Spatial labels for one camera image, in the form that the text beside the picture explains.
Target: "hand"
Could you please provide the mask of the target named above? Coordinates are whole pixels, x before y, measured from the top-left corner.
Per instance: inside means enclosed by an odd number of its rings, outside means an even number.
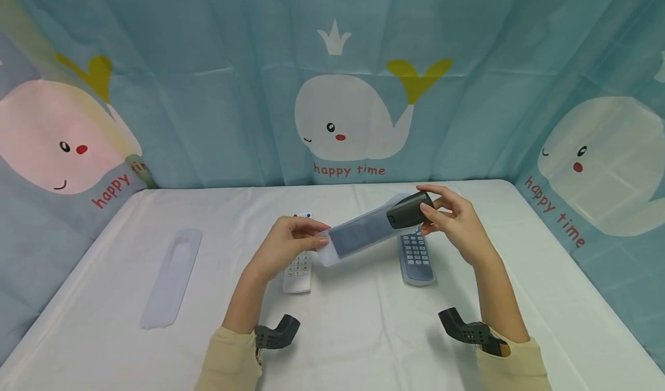
[[[330,229],[310,218],[281,216],[272,226],[245,272],[270,281],[288,267],[303,251],[312,251],[328,243],[328,238],[315,237]]]
[[[424,235],[437,230],[445,233],[462,258],[473,267],[498,257],[471,202],[447,187],[418,185],[416,188],[441,195],[434,201],[434,208],[420,204],[420,210],[429,220],[423,224]],[[450,212],[438,211],[441,207]]]

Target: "person's left hand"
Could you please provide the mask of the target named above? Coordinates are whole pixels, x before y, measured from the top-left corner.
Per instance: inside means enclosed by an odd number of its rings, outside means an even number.
[[[279,217],[245,270],[265,281],[272,280],[301,252],[326,245],[328,238],[314,236],[326,229],[330,227],[314,219]]]

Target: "wrist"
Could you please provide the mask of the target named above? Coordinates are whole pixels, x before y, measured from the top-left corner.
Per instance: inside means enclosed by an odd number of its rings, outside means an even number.
[[[242,282],[242,284],[245,285],[252,285],[252,286],[265,286],[270,282],[271,277],[267,276],[264,274],[261,269],[258,268],[257,265],[254,265],[251,261],[249,264],[245,267],[244,270],[242,270],[242,274],[240,275],[240,280],[238,281],[238,284]]]
[[[494,248],[489,248],[489,250],[478,255],[476,260],[473,261],[472,267],[477,273],[485,273],[503,268],[503,260]]]

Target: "white remote control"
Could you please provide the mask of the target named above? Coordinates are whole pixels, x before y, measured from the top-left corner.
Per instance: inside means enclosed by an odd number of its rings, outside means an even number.
[[[310,212],[295,213],[293,216],[311,218]],[[284,293],[306,293],[312,286],[312,254],[303,251],[284,271]]]

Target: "white tablecloth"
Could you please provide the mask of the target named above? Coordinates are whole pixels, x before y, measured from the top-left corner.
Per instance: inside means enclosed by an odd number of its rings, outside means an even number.
[[[665,390],[665,377],[515,188],[450,182],[472,200],[513,279],[555,390]],[[90,248],[9,360],[0,390],[188,390],[242,268],[276,217],[310,211],[341,224],[413,184],[143,191]],[[166,248],[181,228],[203,239],[174,325],[139,321]],[[268,287],[261,322],[301,329],[264,353],[263,390],[480,390],[473,348],[437,313],[480,319],[472,269],[442,234],[428,237],[438,282],[404,285],[397,242],[316,264],[311,293]]]

